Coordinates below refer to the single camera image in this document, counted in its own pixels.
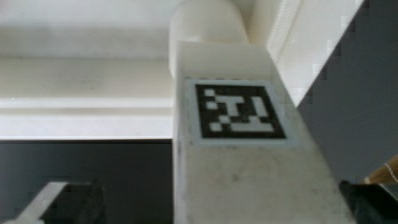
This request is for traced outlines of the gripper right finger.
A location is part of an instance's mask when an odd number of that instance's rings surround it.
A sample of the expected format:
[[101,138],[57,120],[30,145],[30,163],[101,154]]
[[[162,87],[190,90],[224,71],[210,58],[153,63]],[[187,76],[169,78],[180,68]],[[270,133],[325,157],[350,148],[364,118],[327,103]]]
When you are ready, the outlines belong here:
[[398,224],[398,184],[340,182],[357,224]]

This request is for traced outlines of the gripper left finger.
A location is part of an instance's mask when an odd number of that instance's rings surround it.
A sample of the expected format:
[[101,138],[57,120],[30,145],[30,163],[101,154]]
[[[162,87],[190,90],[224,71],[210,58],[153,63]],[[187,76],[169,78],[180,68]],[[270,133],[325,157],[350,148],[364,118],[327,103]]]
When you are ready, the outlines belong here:
[[107,224],[103,185],[50,182],[11,224]]

